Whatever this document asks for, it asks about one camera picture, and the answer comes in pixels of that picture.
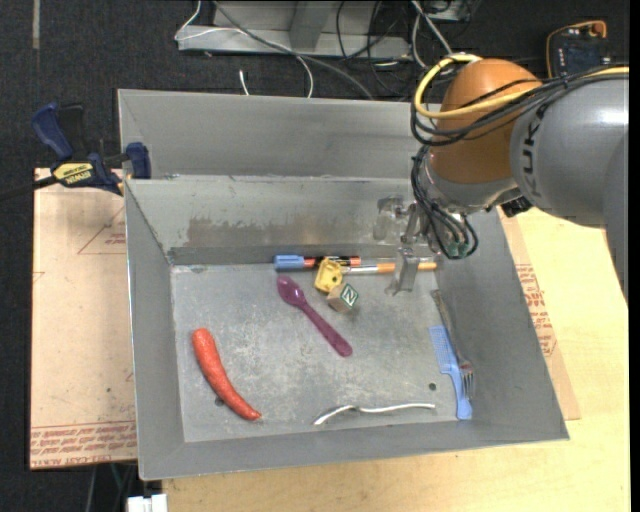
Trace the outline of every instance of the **toy carrot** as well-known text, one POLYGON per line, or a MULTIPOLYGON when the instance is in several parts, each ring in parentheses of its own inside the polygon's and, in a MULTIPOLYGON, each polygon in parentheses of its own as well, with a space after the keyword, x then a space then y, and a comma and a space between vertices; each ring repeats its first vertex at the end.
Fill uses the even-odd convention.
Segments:
POLYGON ((191 342, 202 373, 220 399, 245 420, 260 418, 262 415, 238 394, 229 381, 211 333, 204 328, 197 329, 191 335, 191 342))

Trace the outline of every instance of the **plastic fork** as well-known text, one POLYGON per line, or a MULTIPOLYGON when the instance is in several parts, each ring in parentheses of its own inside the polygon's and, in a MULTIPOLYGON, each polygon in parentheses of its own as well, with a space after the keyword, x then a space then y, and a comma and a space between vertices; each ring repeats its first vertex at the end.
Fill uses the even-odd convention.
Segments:
POLYGON ((476 389, 473 365, 471 364, 471 361, 469 361, 460 353, 460 350, 458 349, 456 343, 451 338, 451 317, 449 316, 447 306, 442 299, 440 290, 432 290, 431 296, 436 303, 438 311, 440 312, 440 317, 442 318, 442 322, 444 323, 444 327, 447 330, 447 339, 449 340, 449 343, 455 352, 458 369, 460 370, 460 378, 462 379, 462 390, 464 396, 467 400, 472 400, 475 395, 476 389))
POLYGON ((429 327, 429 334, 440 372, 448 374, 453 381, 453 388, 456 392, 456 416, 460 420, 471 419, 473 409, 464 389, 464 380, 458 366, 458 360, 451 347, 447 328, 444 325, 434 325, 429 327))

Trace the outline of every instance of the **plastic spoon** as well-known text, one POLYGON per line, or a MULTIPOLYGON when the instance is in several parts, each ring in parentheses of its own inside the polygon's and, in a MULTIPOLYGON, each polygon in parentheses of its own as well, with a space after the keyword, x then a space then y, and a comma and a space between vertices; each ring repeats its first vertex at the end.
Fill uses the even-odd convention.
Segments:
POLYGON ((278 293, 287 304, 304 311, 338 354, 342 357, 351 355, 353 352, 351 345, 309 305, 298 283, 289 276, 280 276, 278 277, 278 293))

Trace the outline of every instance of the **wooden table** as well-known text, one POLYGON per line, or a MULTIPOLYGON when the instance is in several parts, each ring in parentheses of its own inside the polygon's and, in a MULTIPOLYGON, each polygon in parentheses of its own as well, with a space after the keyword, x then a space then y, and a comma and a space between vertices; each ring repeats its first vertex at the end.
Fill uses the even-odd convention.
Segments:
POLYGON ((630 510, 629 311, 604 235, 519 222, 580 406, 570 441, 167 480, 169 510, 630 510))

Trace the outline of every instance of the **marker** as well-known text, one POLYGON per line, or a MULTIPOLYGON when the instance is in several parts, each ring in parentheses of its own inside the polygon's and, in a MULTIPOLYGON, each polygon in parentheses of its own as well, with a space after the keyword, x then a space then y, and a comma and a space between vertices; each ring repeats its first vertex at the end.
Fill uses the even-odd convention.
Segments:
POLYGON ((340 265, 359 267, 362 260, 359 256, 298 256, 296 254, 278 254, 273 258, 273 265, 276 270, 297 270, 317 268, 320 262, 329 258, 337 261, 340 265))
MULTIPOLYGON (((435 270, 438 265, 434 261, 423 261, 418 263, 418 270, 435 270)), ((362 267, 343 267, 340 271, 343 274, 390 274, 396 269, 395 263, 378 263, 376 265, 365 265, 362 267)))

